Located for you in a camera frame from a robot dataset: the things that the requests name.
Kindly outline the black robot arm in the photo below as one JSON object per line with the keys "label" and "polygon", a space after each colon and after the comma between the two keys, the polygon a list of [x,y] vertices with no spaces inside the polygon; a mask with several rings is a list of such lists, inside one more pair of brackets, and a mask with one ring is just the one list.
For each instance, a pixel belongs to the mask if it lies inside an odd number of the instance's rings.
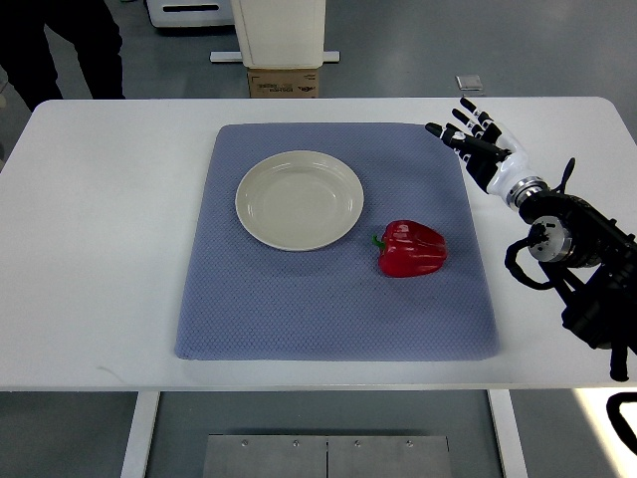
{"label": "black robot arm", "polygon": [[558,187],[536,177],[507,195],[531,228],[509,246],[505,266],[523,285],[554,289],[564,302],[562,326],[593,349],[611,352],[610,377],[628,380],[636,351],[636,242],[588,202],[565,192],[572,158]]}

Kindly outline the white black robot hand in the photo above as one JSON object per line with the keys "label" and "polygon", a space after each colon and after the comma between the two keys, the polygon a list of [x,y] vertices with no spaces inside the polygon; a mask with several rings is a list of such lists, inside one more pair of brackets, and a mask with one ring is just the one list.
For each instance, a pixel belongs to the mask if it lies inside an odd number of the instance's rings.
{"label": "white black robot hand", "polygon": [[532,176],[529,156],[501,122],[466,98],[460,105],[452,115],[462,126],[427,122],[425,128],[456,153],[484,192],[505,198],[517,182]]}

